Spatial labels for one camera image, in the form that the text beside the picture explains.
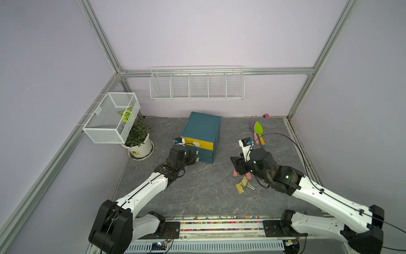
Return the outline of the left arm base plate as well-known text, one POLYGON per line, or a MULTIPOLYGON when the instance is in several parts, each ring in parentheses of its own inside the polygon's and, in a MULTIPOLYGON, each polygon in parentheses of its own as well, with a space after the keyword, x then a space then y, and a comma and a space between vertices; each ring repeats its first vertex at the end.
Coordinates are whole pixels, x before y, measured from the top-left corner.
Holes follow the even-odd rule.
POLYGON ((159 225, 155 233, 143 236, 141 239, 178 239, 180 235, 180 222, 166 222, 159 225))

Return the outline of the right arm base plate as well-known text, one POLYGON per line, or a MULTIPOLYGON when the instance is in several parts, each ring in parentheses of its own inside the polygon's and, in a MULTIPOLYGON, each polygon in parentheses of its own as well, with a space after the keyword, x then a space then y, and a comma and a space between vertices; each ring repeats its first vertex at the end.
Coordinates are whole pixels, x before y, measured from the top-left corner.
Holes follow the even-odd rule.
POLYGON ((292 227, 292 222, 287 220, 263 221, 265 236, 269 237, 307 237, 307 233, 299 233, 292 227))

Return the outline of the yellow top drawer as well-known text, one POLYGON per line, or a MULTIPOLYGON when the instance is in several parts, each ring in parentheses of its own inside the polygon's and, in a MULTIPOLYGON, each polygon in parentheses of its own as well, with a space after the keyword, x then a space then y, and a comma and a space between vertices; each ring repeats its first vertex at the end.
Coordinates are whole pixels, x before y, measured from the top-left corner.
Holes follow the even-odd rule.
POLYGON ((209 141, 202 141, 194 138, 181 137, 185 144, 189 147, 202 148, 206 150, 214 150, 214 143, 209 141))

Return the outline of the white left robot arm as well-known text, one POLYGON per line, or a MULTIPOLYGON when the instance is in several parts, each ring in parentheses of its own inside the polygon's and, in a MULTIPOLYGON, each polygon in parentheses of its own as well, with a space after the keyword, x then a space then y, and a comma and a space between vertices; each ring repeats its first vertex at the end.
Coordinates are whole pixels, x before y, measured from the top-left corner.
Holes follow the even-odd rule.
POLYGON ((122 198, 106 200, 100 207, 88 241, 106 254, 122 254, 133 240, 164 234, 166 220, 156 213, 138 213, 160 192, 181 177, 180 172, 197 161, 197 150, 173 145, 168 158, 137 188, 122 198))

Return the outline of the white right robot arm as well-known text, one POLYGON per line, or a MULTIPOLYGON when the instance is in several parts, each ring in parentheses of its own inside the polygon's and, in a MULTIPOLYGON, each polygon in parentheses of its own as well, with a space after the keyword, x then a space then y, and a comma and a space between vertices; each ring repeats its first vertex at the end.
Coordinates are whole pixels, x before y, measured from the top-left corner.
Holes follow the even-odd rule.
POLYGON ((244 147, 239 157, 231 157, 240 175, 250 173, 267 188, 306 201, 327 212, 332 218, 305 216, 286 210, 280 220, 285 235, 309 234, 346 243, 359 254, 379 254, 383 248, 384 209, 365 206, 343 198, 313 182, 301 171, 278 165, 263 148, 244 147))

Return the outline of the teal drawer cabinet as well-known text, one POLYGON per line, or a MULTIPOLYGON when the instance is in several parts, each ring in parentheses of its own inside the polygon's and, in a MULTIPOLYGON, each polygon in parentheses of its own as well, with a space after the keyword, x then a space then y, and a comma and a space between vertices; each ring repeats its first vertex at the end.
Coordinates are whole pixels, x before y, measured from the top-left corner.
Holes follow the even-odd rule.
POLYGON ((199 162, 214 163, 220 138, 221 120, 222 118, 220 116, 191 112, 180 137, 194 138, 214 143, 214 150, 193 148, 186 145, 186 149, 197 152, 199 162))

